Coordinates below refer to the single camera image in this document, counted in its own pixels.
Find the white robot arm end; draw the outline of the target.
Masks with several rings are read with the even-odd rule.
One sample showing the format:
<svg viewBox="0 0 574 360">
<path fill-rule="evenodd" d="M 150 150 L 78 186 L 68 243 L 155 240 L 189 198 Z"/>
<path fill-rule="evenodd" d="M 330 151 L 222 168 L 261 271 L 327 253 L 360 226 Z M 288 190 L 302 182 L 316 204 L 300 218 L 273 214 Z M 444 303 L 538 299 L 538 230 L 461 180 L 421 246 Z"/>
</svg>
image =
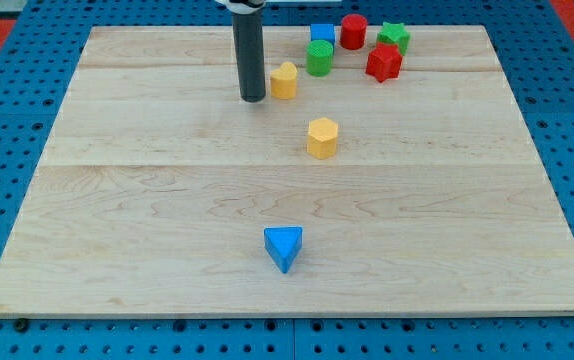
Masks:
<svg viewBox="0 0 574 360">
<path fill-rule="evenodd" d="M 249 15 L 261 10 L 266 0 L 216 0 L 225 6 L 231 13 L 237 15 Z"/>
</svg>

